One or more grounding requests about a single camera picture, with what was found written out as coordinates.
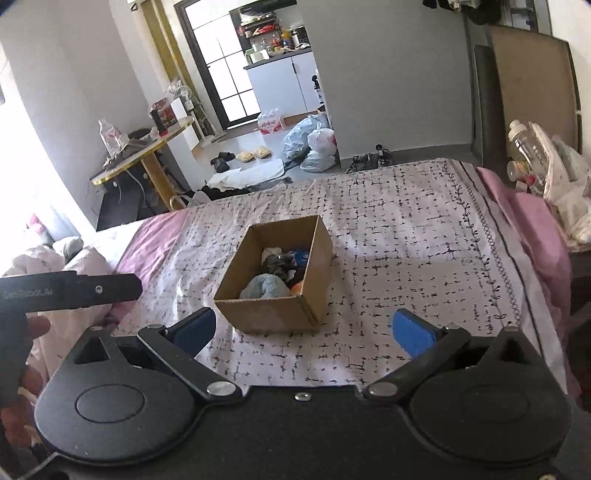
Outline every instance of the door frame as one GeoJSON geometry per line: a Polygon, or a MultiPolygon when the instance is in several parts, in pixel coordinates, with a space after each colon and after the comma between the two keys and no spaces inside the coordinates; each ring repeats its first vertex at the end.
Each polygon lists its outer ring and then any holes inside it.
{"type": "Polygon", "coordinates": [[[189,49],[191,50],[193,59],[197,64],[199,75],[201,75],[203,84],[205,85],[205,89],[207,90],[207,95],[209,96],[209,99],[211,100],[211,103],[213,105],[213,109],[216,112],[217,118],[220,121],[222,129],[227,130],[229,127],[233,127],[234,125],[243,124],[245,122],[257,119],[258,113],[255,113],[254,115],[248,115],[246,117],[234,120],[232,122],[228,119],[226,109],[224,108],[222,100],[217,92],[216,86],[213,83],[212,76],[209,73],[209,69],[207,68],[207,63],[205,62],[205,58],[203,57],[203,53],[199,48],[199,43],[197,42],[197,38],[195,37],[195,33],[193,32],[193,29],[191,27],[189,16],[185,11],[187,7],[190,7],[191,5],[196,4],[199,1],[200,0],[183,0],[175,4],[174,8],[177,11],[178,19],[180,20],[183,33],[187,38],[189,49]]]}

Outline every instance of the patterned bedsheet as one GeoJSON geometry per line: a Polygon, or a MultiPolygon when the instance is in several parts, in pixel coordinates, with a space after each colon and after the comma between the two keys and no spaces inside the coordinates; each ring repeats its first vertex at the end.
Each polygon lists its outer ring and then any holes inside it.
{"type": "Polygon", "coordinates": [[[474,168],[454,160],[299,182],[192,209],[117,333],[215,309],[248,225],[316,214],[334,243],[322,330],[246,335],[216,311],[216,336],[200,362],[241,386],[361,386],[409,360],[391,330],[393,313],[405,307],[475,335],[521,326],[566,390],[563,353],[530,259],[474,168]]]}

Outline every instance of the bolt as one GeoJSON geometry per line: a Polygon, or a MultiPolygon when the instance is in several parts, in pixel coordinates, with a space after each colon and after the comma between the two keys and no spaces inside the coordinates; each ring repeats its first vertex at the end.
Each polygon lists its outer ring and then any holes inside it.
{"type": "Polygon", "coordinates": [[[236,391],[236,385],[230,382],[214,382],[207,386],[207,393],[215,397],[227,397],[236,391]]]}
{"type": "Polygon", "coordinates": [[[393,397],[398,387],[390,382],[377,382],[369,387],[369,393],[374,397],[393,397]]]}
{"type": "Polygon", "coordinates": [[[297,401],[310,401],[310,400],[312,400],[312,395],[310,395],[309,393],[306,393],[306,392],[299,392],[299,393],[295,394],[295,399],[297,401]]]}

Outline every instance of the slipper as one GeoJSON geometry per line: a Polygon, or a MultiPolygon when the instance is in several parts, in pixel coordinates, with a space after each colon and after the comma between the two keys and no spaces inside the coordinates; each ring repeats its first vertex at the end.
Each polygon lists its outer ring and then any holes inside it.
{"type": "Polygon", "coordinates": [[[261,145],[259,148],[257,148],[254,151],[255,157],[256,158],[265,158],[268,157],[269,155],[271,155],[271,150],[269,150],[267,147],[264,147],[263,145],[261,145]]]}
{"type": "Polygon", "coordinates": [[[253,158],[255,158],[255,156],[250,152],[240,152],[236,155],[236,159],[244,163],[251,161],[253,158]]]}
{"type": "Polygon", "coordinates": [[[223,161],[230,161],[234,160],[234,158],[236,158],[236,155],[230,152],[220,152],[217,157],[221,158],[223,161]]]}
{"type": "Polygon", "coordinates": [[[224,173],[225,171],[230,170],[226,161],[221,158],[214,158],[211,164],[213,165],[213,168],[215,168],[216,173],[224,173]]]}

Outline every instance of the cardboard box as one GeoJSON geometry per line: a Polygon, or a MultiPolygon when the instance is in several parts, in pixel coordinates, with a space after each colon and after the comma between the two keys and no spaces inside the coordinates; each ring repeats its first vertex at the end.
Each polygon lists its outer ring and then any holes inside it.
{"type": "Polygon", "coordinates": [[[252,225],[217,290],[216,307],[244,333],[318,331],[326,315],[332,246],[318,215],[252,225]],[[262,251],[268,247],[310,250],[301,295],[240,300],[240,292],[261,273],[262,251]]]}

